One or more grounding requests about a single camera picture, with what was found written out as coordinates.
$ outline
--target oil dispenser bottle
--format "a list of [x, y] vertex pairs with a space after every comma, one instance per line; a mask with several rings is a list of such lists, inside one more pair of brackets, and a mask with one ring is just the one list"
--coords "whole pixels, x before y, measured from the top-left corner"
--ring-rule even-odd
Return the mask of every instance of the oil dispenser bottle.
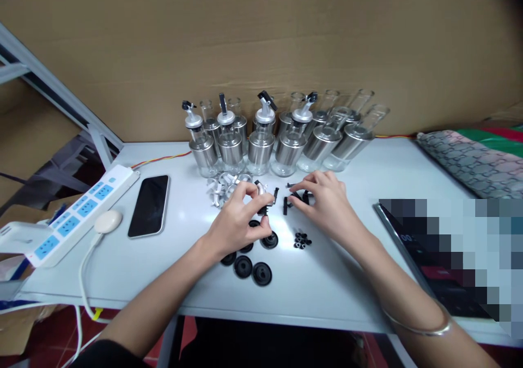
[[275, 141], [272, 126], [276, 117], [275, 111], [278, 109], [266, 91], [259, 93], [258, 98], [261, 102], [261, 109], [254, 117], [256, 129], [249, 136], [247, 163], [247, 169], [254, 176], [261, 176], [269, 171], [269, 160]]
[[309, 140], [316, 127], [325, 125], [329, 116], [329, 110], [333, 108], [338, 96], [339, 91], [325, 90], [325, 94], [319, 102], [320, 105], [312, 111], [312, 121], [307, 125], [307, 128], [305, 128], [305, 137], [307, 140]]
[[346, 125], [345, 136], [323, 165], [335, 172], [345, 170], [349, 162], [374, 139], [374, 128], [391, 110], [385, 105], [375, 104], [369, 108], [356, 125]]
[[359, 89], [354, 98], [348, 104], [348, 108], [351, 110], [350, 114], [345, 120], [344, 127], [347, 125], [356, 125], [361, 120], [361, 110], [374, 96], [372, 90]]
[[296, 162], [303, 152], [307, 139], [303, 132], [312, 120], [311, 105], [318, 99], [318, 93], [312, 92], [305, 97], [305, 105], [293, 112], [293, 122], [287, 131], [282, 133], [276, 160], [271, 164], [273, 173], [280, 177], [287, 177], [296, 172]]
[[307, 139], [303, 154], [296, 164], [300, 170], [311, 173], [321, 168], [323, 160], [342, 140], [343, 133], [340, 129], [349, 114], [349, 108], [338, 106], [331, 112], [326, 124], [314, 128], [312, 135]]
[[200, 101], [200, 108], [202, 108], [203, 115], [203, 129], [205, 132], [212, 137], [214, 141], [214, 149], [216, 154], [220, 157], [220, 147], [218, 146], [218, 137], [222, 132], [222, 128], [216, 120], [216, 113], [212, 106], [212, 101], [209, 99]]
[[231, 174], [238, 174], [244, 170], [245, 164], [241, 148], [241, 135], [234, 128], [236, 116], [227, 110], [225, 95], [220, 93], [220, 108], [222, 112], [218, 115], [218, 124], [222, 132], [218, 137], [218, 146], [222, 154], [223, 170]]
[[218, 174], [220, 161], [214, 147], [212, 136], [208, 135], [202, 127], [203, 118], [193, 113], [194, 104], [189, 101], [183, 101], [181, 107], [187, 112], [185, 126], [191, 133], [192, 140], [189, 142], [189, 148], [194, 155], [198, 171], [202, 177], [213, 177]]
[[279, 114], [279, 126], [278, 133], [276, 134], [276, 142], [273, 148], [274, 151], [276, 151], [279, 147], [279, 137], [293, 124], [293, 112], [303, 105], [304, 100], [305, 94], [300, 92], [291, 93], [289, 110]]
[[[267, 92], [265, 90], [263, 90], [260, 94], [264, 93], [265, 95], [268, 95]], [[276, 107], [276, 104], [274, 103], [274, 97], [272, 95], [269, 95], [270, 99], [271, 99], [271, 107], [276, 110], [278, 109]], [[276, 124], [276, 114], [274, 115], [274, 119], [272, 119], [272, 121], [270, 122], [270, 125], [269, 125], [269, 130], [274, 134], [274, 127], [275, 127], [275, 124]], [[256, 126], [257, 126], [257, 122], [256, 122], [256, 118], [253, 118], [252, 119], [252, 132], [256, 131]]]
[[236, 132], [241, 135], [241, 151], [242, 154], [245, 155], [247, 154], [249, 142], [247, 140], [247, 119], [241, 114], [241, 100], [239, 98], [229, 98], [227, 103], [229, 109], [234, 113], [235, 118], [233, 127]]

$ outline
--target hand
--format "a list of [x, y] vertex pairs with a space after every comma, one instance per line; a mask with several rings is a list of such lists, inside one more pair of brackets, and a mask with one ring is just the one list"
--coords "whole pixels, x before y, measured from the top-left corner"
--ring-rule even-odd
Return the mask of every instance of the hand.
[[[245, 195], [252, 200], [244, 204]], [[270, 193], [258, 195], [258, 187], [252, 183], [240, 182], [229, 200], [212, 223], [209, 231], [202, 236], [207, 249], [217, 260], [256, 240], [268, 237], [272, 233], [269, 217], [265, 215], [260, 226], [250, 227], [249, 221], [264, 206], [274, 201]]]
[[351, 246], [362, 235], [370, 234], [347, 199], [345, 183], [338, 181], [333, 172], [315, 171], [290, 188], [290, 191], [302, 189], [314, 194], [316, 203], [313, 206], [294, 196], [289, 196], [288, 200], [333, 240], [344, 246], [345, 243]]

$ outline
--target black sleeve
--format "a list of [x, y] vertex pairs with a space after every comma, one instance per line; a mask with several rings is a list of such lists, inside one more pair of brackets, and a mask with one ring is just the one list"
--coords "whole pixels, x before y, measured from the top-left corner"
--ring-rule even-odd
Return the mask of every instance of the black sleeve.
[[70, 365], [71, 368], [94, 366], [99, 368], [149, 367], [149, 365], [144, 363], [139, 357], [136, 357], [122, 345], [111, 340], [95, 342]]

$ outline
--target forearm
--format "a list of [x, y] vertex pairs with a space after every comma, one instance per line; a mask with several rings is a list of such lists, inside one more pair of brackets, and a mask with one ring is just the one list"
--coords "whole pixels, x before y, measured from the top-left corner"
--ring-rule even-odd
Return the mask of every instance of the forearm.
[[176, 263], [147, 286], [100, 335], [144, 357], [162, 335], [193, 285], [219, 259], [198, 240]]
[[[420, 330], [436, 330], [445, 314], [414, 280], [392, 259], [381, 242], [367, 230], [358, 245], [343, 240], [376, 290], [383, 308], [398, 322]], [[396, 332], [416, 364], [422, 366], [497, 366], [491, 357], [459, 326], [443, 336], [422, 336], [395, 325]]]

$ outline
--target pixelated screen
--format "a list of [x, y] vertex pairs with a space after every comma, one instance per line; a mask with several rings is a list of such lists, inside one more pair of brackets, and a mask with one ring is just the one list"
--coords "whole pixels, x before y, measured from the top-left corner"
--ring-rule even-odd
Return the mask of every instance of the pixelated screen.
[[418, 283], [453, 316], [492, 318], [523, 339], [523, 200], [380, 200], [375, 209]]

